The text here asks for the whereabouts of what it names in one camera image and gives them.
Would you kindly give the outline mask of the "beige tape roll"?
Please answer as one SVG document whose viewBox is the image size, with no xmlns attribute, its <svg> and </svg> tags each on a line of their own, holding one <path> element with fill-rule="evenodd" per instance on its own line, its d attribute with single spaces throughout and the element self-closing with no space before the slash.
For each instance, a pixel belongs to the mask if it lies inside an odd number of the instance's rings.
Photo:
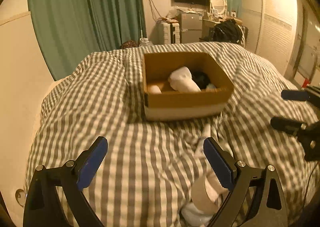
<svg viewBox="0 0 320 227">
<path fill-rule="evenodd" d="M 229 190 L 224 188 L 214 171 L 199 177 L 191 188 L 191 200 L 195 207 L 206 215 L 217 213 Z"/>
</svg>

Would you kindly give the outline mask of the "black round object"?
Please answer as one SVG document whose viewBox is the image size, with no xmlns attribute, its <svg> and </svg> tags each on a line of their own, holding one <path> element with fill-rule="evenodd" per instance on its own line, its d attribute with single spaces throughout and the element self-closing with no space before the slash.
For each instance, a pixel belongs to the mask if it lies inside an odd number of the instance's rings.
<svg viewBox="0 0 320 227">
<path fill-rule="evenodd" d="M 192 80 L 196 83 L 196 85 L 201 89 L 206 89 L 210 84 L 210 79 L 207 74 L 201 71 L 195 71 L 191 73 Z"/>
</svg>

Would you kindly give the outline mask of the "white towel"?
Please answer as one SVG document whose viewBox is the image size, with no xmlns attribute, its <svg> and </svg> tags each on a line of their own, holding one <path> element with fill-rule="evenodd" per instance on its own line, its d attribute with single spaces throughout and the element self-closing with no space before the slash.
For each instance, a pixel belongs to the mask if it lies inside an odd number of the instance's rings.
<svg viewBox="0 0 320 227">
<path fill-rule="evenodd" d="M 172 89 L 178 92 L 200 92 L 200 88 L 192 80 L 191 72 L 187 67 L 181 67 L 168 78 L 168 82 Z"/>
</svg>

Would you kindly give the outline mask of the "blue tissue pack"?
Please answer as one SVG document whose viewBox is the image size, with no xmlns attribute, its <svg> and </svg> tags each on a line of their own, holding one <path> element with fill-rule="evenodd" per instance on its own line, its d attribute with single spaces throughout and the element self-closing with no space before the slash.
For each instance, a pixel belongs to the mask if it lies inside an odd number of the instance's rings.
<svg viewBox="0 0 320 227">
<path fill-rule="evenodd" d="M 213 85 L 212 83 L 209 83 L 206 87 L 206 90 L 214 90 L 214 89 L 216 89 L 216 86 Z"/>
</svg>

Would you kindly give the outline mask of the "white hair dryer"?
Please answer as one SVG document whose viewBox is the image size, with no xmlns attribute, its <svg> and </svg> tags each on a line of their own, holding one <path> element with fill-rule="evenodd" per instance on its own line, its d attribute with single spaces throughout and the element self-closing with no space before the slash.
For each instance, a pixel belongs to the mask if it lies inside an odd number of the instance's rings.
<svg viewBox="0 0 320 227">
<path fill-rule="evenodd" d="M 159 88 L 158 85 L 148 85 L 147 86 L 148 93 L 150 94 L 161 94 L 161 89 Z"/>
</svg>

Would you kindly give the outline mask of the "red object on floor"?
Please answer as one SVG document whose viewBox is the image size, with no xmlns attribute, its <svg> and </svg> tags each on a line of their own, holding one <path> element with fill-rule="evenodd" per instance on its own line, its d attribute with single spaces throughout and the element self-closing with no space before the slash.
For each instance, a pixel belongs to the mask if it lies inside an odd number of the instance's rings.
<svg viewBox="0 0 320 227">
<path fill-rule="evenodd" d="M 310 81 L 306 78 L 302 84 L 302 88 L 306 88 L 310 84 Z"/>
</svg>

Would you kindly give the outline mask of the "white object at bottom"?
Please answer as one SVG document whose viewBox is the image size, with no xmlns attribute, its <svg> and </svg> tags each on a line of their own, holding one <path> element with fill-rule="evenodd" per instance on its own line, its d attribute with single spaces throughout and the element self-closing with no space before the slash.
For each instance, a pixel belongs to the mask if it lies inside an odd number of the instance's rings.
<svg viewBox="0 0 320 227">
<path fill-rule="evenodd" d="M 215 205 L 200 210 L 194 202 L 187 203 L 181 209 L 181 215 L 189 226 L 208 226 L 212 217 L 216 214 Z"/>
</svg>

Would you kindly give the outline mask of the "white louvered wardrobe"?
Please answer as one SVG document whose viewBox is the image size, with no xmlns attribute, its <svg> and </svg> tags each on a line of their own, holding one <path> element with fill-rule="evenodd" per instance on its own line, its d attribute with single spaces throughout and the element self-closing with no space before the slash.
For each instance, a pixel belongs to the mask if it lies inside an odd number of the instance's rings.
<svg viewBox="0 0 320 227">
<path fill-rule="evenodd" d="M 285 75 L 296 40 L 297 0 L 242 0 L 241 20 L 248 28 L 245 49 Z"/>
</svg>

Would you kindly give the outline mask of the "grey white checkered duvet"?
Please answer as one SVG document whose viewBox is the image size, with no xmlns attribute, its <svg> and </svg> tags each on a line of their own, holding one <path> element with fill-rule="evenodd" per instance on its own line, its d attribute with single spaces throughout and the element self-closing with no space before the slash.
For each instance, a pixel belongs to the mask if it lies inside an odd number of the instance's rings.
<svg viewBox="0 0 320 227">
<path fill-rule="evenodd" d="M 234 84 L 222 113 L 187 121 L 154 122 L 143 108 L 143 55 L 152 52 L 205 52 Z M 319 189 L 319 165 L 304 160 L 296 138 L 274 130 L 283 116 L 312 124 L 317 110 L 306 102 L 285 101 L 292 89 L 266 59 L 225 42 L 157 45 L 95 52 L 43 100 L 40 127 L 31 146 L 25 189 L 38 165 L 62 166 L 95 139 L 108 152 L 84 194 L 105 226 L 186 226 L 181 208 L 191 186 L 210 170 L 199 153 L 205 126 L 220 146 L 251 167 L 276 168 L 289 223 L 306 210 Z"/>
</svg>

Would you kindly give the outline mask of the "brown cardboard box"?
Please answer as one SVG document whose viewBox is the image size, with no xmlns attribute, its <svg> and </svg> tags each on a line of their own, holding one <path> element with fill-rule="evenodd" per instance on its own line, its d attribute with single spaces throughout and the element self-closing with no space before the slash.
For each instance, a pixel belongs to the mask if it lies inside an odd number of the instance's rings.
<svg viewBox="0 0 320 227">
<path fill-rule="evenodd" d="M 149 121 L 201 118 L 221 113 L 234 85 L 205 52 L 143 56 L 144 111 Z"/>
</svg>

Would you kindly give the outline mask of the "silver mini fridge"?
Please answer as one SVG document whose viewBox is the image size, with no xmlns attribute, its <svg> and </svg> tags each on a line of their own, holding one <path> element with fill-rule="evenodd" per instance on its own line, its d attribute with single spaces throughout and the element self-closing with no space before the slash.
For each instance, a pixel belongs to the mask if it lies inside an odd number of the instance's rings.
<svg viewBox="0 0 320 227">
<path fill-rule="evenodd" d="M 177 19 L 180 24 L 180 42 L 199 42 L 202 35 L 202 16 L 197 13 L 180 13 Z"/>
</svg>

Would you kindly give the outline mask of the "white suitcase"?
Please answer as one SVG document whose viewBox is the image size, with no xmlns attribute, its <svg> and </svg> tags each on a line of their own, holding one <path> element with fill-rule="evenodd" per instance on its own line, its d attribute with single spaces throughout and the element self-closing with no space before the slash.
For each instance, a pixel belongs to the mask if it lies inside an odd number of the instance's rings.
<svg viewBox="0 0 320 227">
<path fill-rule="evenodd" d="M 180 43 L 180 24 L 160 22 L 157 24 L 158 42 L 161 45 Z"/>
</svg>

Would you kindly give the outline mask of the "clear water jug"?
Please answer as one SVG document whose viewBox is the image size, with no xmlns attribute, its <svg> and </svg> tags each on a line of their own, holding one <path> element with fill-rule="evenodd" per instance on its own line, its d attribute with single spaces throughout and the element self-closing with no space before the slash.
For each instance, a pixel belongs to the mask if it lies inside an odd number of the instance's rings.
<svg viewBox="0 0 320 227">
<path fill-rule="evenodd" d="M 143 31 L 140 31 L 139 47 L 148 47 L 152 46 L 153 43 L 143 35 Z"/>
</svg>

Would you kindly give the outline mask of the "brown patterned bag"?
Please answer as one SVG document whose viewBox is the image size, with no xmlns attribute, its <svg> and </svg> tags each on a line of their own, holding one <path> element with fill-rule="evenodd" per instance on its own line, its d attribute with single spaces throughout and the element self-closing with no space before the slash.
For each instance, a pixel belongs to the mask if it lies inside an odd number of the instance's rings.
<svg viewBox="0 0 320 227">
<path fill-rule="evenodd" d="M 135 48 L 138 47 L 138 44 L 134 40 L 128 40 L 121 44 L 120 49 L 126 49 L 126 48 Z"/>
</svg>

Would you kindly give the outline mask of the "large green curtain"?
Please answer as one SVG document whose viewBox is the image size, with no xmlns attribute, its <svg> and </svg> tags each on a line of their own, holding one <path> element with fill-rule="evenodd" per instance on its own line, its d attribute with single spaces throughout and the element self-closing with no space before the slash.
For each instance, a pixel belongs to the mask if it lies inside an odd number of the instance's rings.
<svg viewBox="0 0 320 227">
<path fill-rule="evenodd" d="M 92 52 L 146 36 L 142 0 L 28 0 L 37 42 L 53 79 Z"/>
</svg>

